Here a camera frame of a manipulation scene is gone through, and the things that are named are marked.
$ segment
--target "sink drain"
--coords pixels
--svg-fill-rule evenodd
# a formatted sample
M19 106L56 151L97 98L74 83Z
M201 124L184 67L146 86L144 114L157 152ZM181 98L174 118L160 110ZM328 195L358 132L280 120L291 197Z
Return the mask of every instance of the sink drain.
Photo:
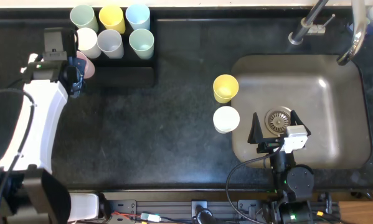
M265 116L265 124L273 134L282 134L290 125L290 109L284 106L273 108Z

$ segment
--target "black countertop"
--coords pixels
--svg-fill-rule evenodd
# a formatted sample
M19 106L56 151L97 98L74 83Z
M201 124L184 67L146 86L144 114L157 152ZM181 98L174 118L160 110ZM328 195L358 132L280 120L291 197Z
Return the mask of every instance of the black countertop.
M54 176L70 189L222 189L239 163L231 134L212 115L212 82L250 54L340 54L351 43L350 9L324 36L288 42L307 9L155 9L157 83L145 89L87 89L69 99L52 153ZM32 52L44 48L43 29L73 27L69 9L0 11L0 88L19 78ZM354 59L362 73L373 144L373 35ZM0 158L16 125L21 99L0 96ZM357 170L315 170L317 190L373 189L373 152ZM271 190L270 170L243 168L232 187Z

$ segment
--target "sink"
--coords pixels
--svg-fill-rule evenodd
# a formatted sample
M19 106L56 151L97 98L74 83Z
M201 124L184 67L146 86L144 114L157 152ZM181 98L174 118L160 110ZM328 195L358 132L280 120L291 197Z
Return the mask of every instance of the sink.
M355 169L371 155L371 137L358 68L336 63L336 55L250 55L232 68L239 91L231 105L240 114L232 133L235 155L242 162L256 157L247 143L253 113L263 136L276 137L295 110L312 132L306 147L294 152L297 164L314 169ZM250 164L263 167L264 162Z

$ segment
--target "faucet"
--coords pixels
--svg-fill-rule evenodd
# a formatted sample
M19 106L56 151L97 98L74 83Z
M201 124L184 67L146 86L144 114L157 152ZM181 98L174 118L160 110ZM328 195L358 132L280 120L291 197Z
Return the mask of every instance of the faucet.
M308 33L309 29L313 27L313 21L318 16L319 12L323 9L329 0L319 0L309 14L303 18L298 24L297 29L291 32L288 36L292 44L298 45L303 42L304 36ZM358 53L362 47L363 40L366 34L366 9L364 0L351 0L352 13L354 14L354 34L352 36L352 44L347 49L346 53L337 58L339 65L347 64Z

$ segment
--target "plastic cup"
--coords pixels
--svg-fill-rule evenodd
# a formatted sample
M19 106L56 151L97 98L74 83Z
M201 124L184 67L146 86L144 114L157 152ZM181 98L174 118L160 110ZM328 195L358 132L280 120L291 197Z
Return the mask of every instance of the plastic cup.
M133 4L125 12L125 17L134 30L150 30L150 10L147 5Z
M215 130L221 134L226 134L237 128L240 116L237 110L231 106L221 106L212 118Z
M78 49L88 58L97 58L102 53L98 47L98 36L93 29L81 28L77 30Z
M93 74L95 74L95 66L93 65L91 60L89 60L87 56L79 51L77 51L77 58L85 60L87 62L84 70L84 78L91 78Z
M238 92L238 82L231 75L220 75L215 79L213 89L218 103L228 103Z
M91 6L79 5L70 12L70 19L79 29L87 27L98 32L98 21Z
M149 59L154 53L154 36L147 29L137 29L130 35L130 45L139 58Z
M99 49L109 58L122 58L124 46L121 35L115 30L104 30L98 36Z
M125 32L125 21L123 10L119 6L105 6L99 12L99 20L106 29L117 30L119 33Z

